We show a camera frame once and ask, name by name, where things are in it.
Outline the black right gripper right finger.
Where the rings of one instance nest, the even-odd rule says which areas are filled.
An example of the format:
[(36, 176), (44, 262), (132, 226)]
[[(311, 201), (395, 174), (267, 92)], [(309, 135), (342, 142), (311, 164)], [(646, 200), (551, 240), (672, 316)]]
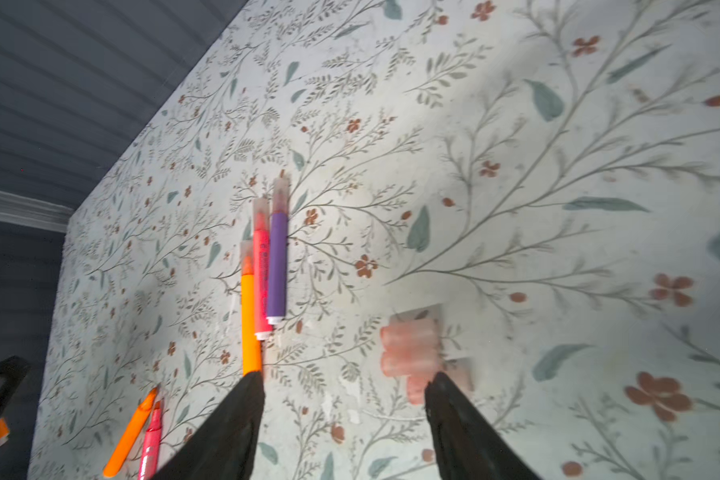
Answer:
[(442, 479), (539, 480), (445, 373), (427, 384), (425, 410)]

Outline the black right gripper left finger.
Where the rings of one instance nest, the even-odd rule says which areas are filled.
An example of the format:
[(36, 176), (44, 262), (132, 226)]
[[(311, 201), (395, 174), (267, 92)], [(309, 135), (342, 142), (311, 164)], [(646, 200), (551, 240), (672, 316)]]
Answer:
[(154, 477), (164, 480), (249, 479), (254, 468), (264, 404), (262, 373), (246, 374)]

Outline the bright orange marker pen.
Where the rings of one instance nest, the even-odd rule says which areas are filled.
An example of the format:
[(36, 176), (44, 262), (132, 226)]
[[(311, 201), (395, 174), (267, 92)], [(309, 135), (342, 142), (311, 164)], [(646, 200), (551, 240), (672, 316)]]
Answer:
[(242, 374), (262, 368), (261, 345), (255, 335), (254, 251), (251, 240), (241, 242)]

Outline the pink red marker pen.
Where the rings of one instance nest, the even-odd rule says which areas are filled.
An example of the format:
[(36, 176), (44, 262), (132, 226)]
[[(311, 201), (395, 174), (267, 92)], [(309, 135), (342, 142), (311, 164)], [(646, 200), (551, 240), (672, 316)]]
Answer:
[(272, 326), (267, 319), (269, 218), (268, 199), (266, 197), (256, 198), (253, 201), (254, 335), (259, 341), (269, 338), (272, 332)]

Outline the purple marker pen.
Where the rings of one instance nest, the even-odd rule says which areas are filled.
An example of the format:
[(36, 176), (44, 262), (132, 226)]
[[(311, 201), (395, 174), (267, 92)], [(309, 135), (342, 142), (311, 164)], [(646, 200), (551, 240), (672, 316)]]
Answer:
[(272, 327), (275, 327), (286, 316), (289, 219), (289, 181), (287, 178), (277, 178), (274, 181), (271, 207), (267, 320)]

